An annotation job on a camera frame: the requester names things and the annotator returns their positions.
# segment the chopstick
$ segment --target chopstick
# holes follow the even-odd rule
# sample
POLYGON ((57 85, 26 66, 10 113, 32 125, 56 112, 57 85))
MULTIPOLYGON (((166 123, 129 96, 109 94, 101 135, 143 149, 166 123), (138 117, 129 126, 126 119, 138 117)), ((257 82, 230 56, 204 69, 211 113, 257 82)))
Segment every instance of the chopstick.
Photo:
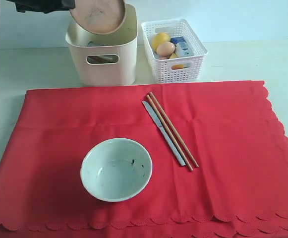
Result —
POLYGON ((176 135, 176 137, 178 138, 178 140, 180 141, 180 143, 182 144, 183 148, 186 150, 187 154, 189 155, 190 159, 193 161, 194 165, 196 167, 199 167, 198 163, 196 162, 196 160, 194 159, 192 153, 190 152, 190 150, 188 149, 188 147, 186 146, 186 144, 184 143, 182 137, 179 135, 178 131, 176 130, 175 126, 172 124, 172 122, 170 121, 169 117, 167 116, 167 114, 165 113, 164 109, 162 108, 162 106, 159 104, 157 98, 155 97, 155 95, 150 92, 149 95, 154 99, 154 101, 156 102, 159 110, 161 111, 163 117, 166 119, 167 123, 169 124, 169 126, 171 127, 171 129, 173 130, 174 134, 176 135))
POLYGON ((162 115, 160 114, 160 112, 158 111, 158 109, 156 108, 153 100, 150 98, 149 95, 146 96, 148 99, 149 104, 152 106, 152 108, 154 109, 155 113, 157 114, 159 120, 162 122, 163 127, 166 129, 167 134, 170 136, 171 140, 173 141, 175 147, 177 148, 179 154, 182 156, 183 160, 185 161, 186 165, 188 166, 188 168, 190 169, 190 171, 193 171, 192 166, 190 165, 188 159, 186 158, 186 156, 184 155, 184 152, 182 151, 182 149, 180 148, 177 140, 175 139, 175 137, 173 136, 173 133, 170 131, 169 127, 167 126, 165 120, 163 119, 162 115))

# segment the basket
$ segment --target basket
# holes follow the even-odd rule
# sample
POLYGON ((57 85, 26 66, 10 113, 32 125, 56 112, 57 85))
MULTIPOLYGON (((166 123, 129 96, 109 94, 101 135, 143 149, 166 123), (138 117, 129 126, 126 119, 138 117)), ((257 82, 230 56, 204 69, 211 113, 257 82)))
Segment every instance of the basket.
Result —
POLYGON ((136 9, 130 4, 126 5, 123 25, 111 34, 90 33, 72 20, 65 39, 81 81, 88 86, 131 85, 135 81, 137 35, 136 9), (88 47, 90 42, 95 46, 88 47), (102 62, 90 60, 95 58, 102 62))
POLYGON ((189 82, 198 79, 207 49, 201 43, 185 19, 172 19, 142 23, 145 53, 157 83, 189 82), (150 43, 160 32, 167 32, 171 37, 183 36, 191 47, 194 56, 176 59, 157 59, 150 43), (183 64, 183 69, 172 69, 174 65, 183 64))

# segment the white storage bin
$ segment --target white storage bin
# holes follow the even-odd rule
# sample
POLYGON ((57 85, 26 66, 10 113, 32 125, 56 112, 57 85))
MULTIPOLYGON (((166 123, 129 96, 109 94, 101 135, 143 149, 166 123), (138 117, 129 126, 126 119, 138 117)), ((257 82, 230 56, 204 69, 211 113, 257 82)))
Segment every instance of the white storage bin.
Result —
POLYGON ((108 35, 90 33, 72 20, 65 39, 82 82, 90 86, 132 84, 135 81, 137 35, 136 9, 129 4, 123 25, 108 35), (87 47, 91 41, 105 46, 87 47), (89 56, 113 56, 117 62, 93 64, 88 60, 89 56))
POLYGON ((189 23, 184 19, 144 22, 142 24, 145 53, 157 83, 189 82, 196 80, 200 75, 207 49, 194 33, 189 23), (191 47, 194 56, 176 59, 157 59, 151 48, 153 37, 160 32, 167 32, 170 37, 183 36, 191 47), (184 64, 188 67, 172 69, 174 65, 184 64))

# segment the table surface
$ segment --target table surface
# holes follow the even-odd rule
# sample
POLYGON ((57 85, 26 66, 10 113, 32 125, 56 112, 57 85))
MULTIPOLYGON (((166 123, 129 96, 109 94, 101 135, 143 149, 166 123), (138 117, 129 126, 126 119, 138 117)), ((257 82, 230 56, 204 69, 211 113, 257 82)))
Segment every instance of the table surface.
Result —
MULTIPOLYGON (((269 100, 288 136, 288 40, 205 43, 199 82, 265 80, 269 100)), ((143 46, 135 84, 154 83, 143 46)), ((0 159, 26 90, 81 87, 68 48, 0 50, 0 159)))

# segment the table knife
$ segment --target table knife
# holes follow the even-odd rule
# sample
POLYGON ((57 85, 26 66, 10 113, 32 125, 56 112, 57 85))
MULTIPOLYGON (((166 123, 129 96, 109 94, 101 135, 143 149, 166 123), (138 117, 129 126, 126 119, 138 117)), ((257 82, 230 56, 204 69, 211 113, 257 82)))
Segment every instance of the table knife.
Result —
POLYGON ((170 137, 168 136, 167 132, 165 131, 162 122, 159 120, 157 114, 155 113, 154 109, 149 105, 149 103, 143 101, 144 107, 147 110, 148 114, 150 115, 150 117, 153 119, 154 123, 156 124, 156 126, 159 128, 159 130, 161 131, 161 133, 163 134, 164 138, 166 139, 166 142, 168 143, 169 147, 171 148, 171 150, 173 151, 175 157, 177 158, 179 164, 181 166, 185 166, 185 162, 182 159, 181 155, 179 154, 177 148, 174 146, 172 140, 170 139, 170 137))

